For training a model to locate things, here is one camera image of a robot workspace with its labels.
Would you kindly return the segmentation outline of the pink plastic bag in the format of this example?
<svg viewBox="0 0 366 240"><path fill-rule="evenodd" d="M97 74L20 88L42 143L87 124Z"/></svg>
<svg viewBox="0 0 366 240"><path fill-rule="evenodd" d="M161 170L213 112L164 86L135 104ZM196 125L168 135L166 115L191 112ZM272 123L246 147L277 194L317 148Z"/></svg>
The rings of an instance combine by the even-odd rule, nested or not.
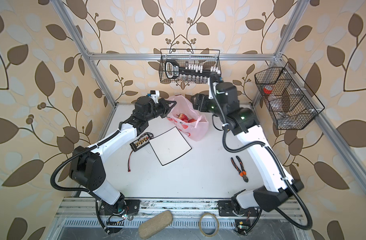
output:
<svg viewBox="0 0 366 240"><path fill-rule="evenodd" d="M167 119L191 140L200 141L209 128L209 122L205 115L194 110L192 103L184 96L172 96L167 100L177 103L168 114Z"/></svg>

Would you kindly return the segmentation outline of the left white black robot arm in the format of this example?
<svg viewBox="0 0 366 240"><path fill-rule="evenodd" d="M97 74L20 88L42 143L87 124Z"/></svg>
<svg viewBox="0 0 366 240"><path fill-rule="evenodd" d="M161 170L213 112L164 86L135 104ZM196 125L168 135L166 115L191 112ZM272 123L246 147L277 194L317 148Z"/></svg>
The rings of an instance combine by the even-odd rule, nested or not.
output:
<svg viewBox="0 0 366 240"><path fill-rule="evenodd" d="M115 132L87 148L76 148L73 155L54 170L50 178L51 186L58 191L86 192L98 201L115 205L121 193L106 179L105 161L123 145L139 137L149 126L149 121L167 117L176 104L175 101L154 100L148 96L138 98L133 113L119 124ZM69 177L81 188L66 188L57 184L56 176L66 165L70 165Z"/></svg>

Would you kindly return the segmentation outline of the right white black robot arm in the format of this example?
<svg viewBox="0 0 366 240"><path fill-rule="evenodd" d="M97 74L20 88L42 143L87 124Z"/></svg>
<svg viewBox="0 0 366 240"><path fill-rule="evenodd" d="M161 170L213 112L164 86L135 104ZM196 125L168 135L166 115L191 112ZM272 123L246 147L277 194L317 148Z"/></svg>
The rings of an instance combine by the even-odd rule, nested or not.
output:
<svg viewBox="0 0 366 240"><path fill-rule="evenodd" d="M302 230L312 229L310 211L298 195L304 187L303 183L284 169L254 111L240 106L236 86L224 82L218 74L208 77L208 86L208 95L192 96L194 109L219 117L224 149L233 154L248 151L263 179L263 186L251 191L240 191L231 198L234 214L243 214L252 207L259 208L260 214L275 210L293 226ZM290 197L294 197L303 210L306 224L296 222L279 208Z"/></svg>

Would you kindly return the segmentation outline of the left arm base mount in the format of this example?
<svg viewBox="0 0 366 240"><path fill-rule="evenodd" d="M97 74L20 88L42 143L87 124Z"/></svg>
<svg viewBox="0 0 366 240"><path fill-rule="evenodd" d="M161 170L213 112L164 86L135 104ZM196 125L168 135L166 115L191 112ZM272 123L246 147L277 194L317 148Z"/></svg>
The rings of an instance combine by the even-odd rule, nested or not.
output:
<svg viewBox="0 0 366 240"><path fill-rule="evenodd" d="M124 199L118 200L114 205L105 202L99 207L99 213L104 216L137 215L140 210L141 200Z"/></svg>

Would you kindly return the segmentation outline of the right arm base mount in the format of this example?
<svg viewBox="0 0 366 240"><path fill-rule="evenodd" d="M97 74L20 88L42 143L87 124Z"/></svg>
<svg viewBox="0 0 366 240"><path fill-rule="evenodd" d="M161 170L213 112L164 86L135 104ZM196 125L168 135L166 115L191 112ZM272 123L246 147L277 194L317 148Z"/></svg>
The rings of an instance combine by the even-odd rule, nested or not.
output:
<svg viewBox="0 0 366 240"><path fill-rule="evenodd" d="M237 201L234 200L220 200L217 202L217 208L221 217L257 217L259 214L258 208L243 209Z"/></svg>

